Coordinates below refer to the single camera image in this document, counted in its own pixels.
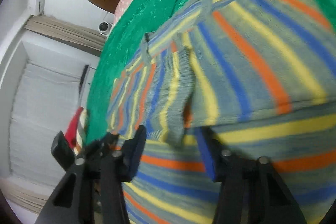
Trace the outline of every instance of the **metal bolt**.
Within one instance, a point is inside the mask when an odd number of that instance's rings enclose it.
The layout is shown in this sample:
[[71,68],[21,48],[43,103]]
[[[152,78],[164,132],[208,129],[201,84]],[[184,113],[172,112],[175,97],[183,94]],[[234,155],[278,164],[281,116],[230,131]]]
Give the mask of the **metal bolt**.
[[82,165],[83,163],[85,163],[85,159],[83,159],[83,158],[78,158],[76,160],[76,165]]
[[228,150],[228,149],[222,150],[222,156],[229,157],[231,155],[232,155],[232,152],[230,150]]
[[121,150],[115,150],[112,153],[113,157],[119,158],[122,155]]
[[259,162],[261,164],[267,164],[267,163],[269,163],[269,159],[267,157],[260,157]]

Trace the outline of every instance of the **screw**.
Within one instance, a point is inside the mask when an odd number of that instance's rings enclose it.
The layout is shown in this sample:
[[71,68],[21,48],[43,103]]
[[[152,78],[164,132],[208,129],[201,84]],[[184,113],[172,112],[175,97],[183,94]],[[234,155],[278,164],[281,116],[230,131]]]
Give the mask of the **screw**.
[[269,159],[267,157],[260,157],[259,162],[261,164],[267,164],[267,163],[269,163]]
[[222,156],[229,157],[231,155],[232,155],[232,152],[230,150],[228,150],[228,149],[222,150]]
[[112,153],[113,157],[119,158],[122,155],[121,150],[115,150]]
[[85,159],[83,159],[83,158],[78,158],[76,160],[76,165],[82,165],[83,163],[85,163]]

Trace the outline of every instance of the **red cloth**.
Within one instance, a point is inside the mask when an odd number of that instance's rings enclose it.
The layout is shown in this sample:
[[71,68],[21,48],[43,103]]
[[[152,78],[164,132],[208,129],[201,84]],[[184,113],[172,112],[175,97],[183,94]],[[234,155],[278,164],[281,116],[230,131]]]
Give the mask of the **red cloth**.
[[76,146],[77,126],[78,126],[79,117],[80,117],[83,110],[84,110],[84,108],[82,106],[80,106],[77,109],[76,114],[71,119],[71,121],[69,123],[68,130],[65,133],[65,139],[68,141],[71,149],[74,149],[75,146]]

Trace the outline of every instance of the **folded clothing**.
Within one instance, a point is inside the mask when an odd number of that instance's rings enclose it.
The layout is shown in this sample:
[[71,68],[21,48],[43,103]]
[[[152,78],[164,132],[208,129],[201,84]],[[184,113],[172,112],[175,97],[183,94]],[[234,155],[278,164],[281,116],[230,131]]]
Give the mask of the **folded clothing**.
[[147,126],[124,184],[131,220],[212,222],[219,186],[193,136],[212,126],[242,155],[270,156],[318,223],[336,198],[335,42],[314,0],[190,0],[146,34],[107,113],[121,143]]

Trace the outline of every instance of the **red object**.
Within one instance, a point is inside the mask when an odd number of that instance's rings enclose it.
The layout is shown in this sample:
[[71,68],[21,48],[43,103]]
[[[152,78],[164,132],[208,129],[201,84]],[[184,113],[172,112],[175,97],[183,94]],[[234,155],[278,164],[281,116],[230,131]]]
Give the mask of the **red object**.
[[65,139],[68,141],[71,149],[74,149],[76,146],[77,126],[78,126],[79,117],[83,110],[84,110],[84,107],[82,106],[80,106],[77,109],[76,114],[71,119],[67,132],[65,133]]

